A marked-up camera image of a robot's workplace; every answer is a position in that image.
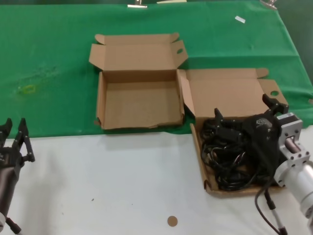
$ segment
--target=yellow stain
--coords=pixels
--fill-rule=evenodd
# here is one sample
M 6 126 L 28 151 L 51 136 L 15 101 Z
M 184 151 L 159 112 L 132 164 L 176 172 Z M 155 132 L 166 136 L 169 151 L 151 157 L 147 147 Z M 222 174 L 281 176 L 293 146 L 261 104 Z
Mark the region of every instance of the yellow stain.
M 22 92 L 24 94 L 31 94 L 31 93 L 35 93 L 36 92 L 36 86 L 34 85 L 27 85 L 22 87 Z

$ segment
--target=white table surface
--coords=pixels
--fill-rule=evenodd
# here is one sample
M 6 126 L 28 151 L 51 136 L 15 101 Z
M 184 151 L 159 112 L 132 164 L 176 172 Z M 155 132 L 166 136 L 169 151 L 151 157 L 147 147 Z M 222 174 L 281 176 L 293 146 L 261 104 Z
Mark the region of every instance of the white table surface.
M 313 152 L 313 127 L 301 141 Z M 31 139 L 9 211 L 24 235 L 274 235 L 254 197 L 205 192 L 191 135 L 150 133 Z M 308 235 L 288 190 L 274 194 L 290 235 Z M 264 197 L 261 208 L 273 224 Z M 174 215 L 178 225 L 170 227 Z M 13 235 L 5 226 L 1 235 Z

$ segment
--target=open cardboard box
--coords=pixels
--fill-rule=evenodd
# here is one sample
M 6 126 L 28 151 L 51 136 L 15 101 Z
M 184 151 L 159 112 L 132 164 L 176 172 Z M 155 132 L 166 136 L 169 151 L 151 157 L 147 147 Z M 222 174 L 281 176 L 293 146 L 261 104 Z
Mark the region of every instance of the open cardboard box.
M 102 129 L 181 125 L 177 68 L 188 57 L 179 34 L 95 36 L 89 61 L 100 68 L 97 119 Z
M 209 69 L 179 70 L 185 105 L 195 115 L 191 124 L 203 185 L 208 193 L 242 194 L 256 193 L 259 187 L 250 187 L 236 192 L 219 190 L 214 171 L 201 160 L 201 138 L 203 122 L 214 118 L 218 108 L 225 119 L 245 118 L 265 112 L 268 107 L 262 101 L 266 93 L 287 104 L 274 80 L 262 79 L 267 69 Z
M 156 35 L 96 35 L 89 61 L 100 68 L 97 119 L 103 129 L 154 128 L 180 125 L 185 104 L 194 114 L 191 124 L 203 185 L 208 193 L 255 193 L 218 189 L 214 172 L 201 160 L 199 131 L 218 108 L 224 118 L 263 113 L 268 94 L 286 103 L 274 80 L 263 79 L 267 69 L 178 70 L 187 53 L 178 33 Z

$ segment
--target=electrical cord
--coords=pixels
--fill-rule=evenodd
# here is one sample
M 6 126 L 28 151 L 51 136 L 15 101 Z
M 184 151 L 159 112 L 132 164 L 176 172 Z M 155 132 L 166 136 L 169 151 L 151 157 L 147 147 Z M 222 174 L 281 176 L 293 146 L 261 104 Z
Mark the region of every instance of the electrical cord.
M 274 179 L 274 174 L 271 175 L 271 177 L 269 178 L 268 182 L 263 185 L 263 187 L 257 192 L 257 194 L 255 195 L 254 198 L 254 204 L 256 209 L 258 210 L 259 214 L 261 215 L 261 217 L 265 220 L 265 222 L 278 234 L 281 235 L 281 233 L 274 227 L 274 225 L 272 225 L 269 220 L 265 217 L 265 215 L 263 214 L 263 212 L 261 211 L 259 204 L 258 204 L 258 198 L 259 196 L 262 194 L 262 192 L 268 190 L 268 188 L 270 187 L 270 185 L 272 184 L 272 181 Z
M 209 121 L 203 125 L 200 133 L 203 140 L 201 159 L 214 170 L 219 189 L 237 191 L 252 184 L 265 184 L 268 174 L 262 165 L 246 152 L 245 143 L 223 139 L 215 133 L 214 127 Z M 255 170 L 245 170 L 247 165 Z

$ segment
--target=green cloth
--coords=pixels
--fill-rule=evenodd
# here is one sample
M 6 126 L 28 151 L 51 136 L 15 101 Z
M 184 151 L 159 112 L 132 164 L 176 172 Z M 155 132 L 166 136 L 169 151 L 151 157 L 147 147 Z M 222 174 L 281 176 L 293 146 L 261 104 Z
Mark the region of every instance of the green cloth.
M 235 20 L 240 16 L 246 20 Z M 259 2 L 0 7 L 0 123 L 16 132 L 25 117 L 32 137 L 101 134 L 95 120 L 98 71 L 88 62 L 94 36 L 179 32 L 184 69 L 269 68 L 291 110 L 313 124 L 313 87 L 277 11 Z M 190 133 L 182 127 L 160 128 Z M 146 132 L 120 130 L 104 133 Z

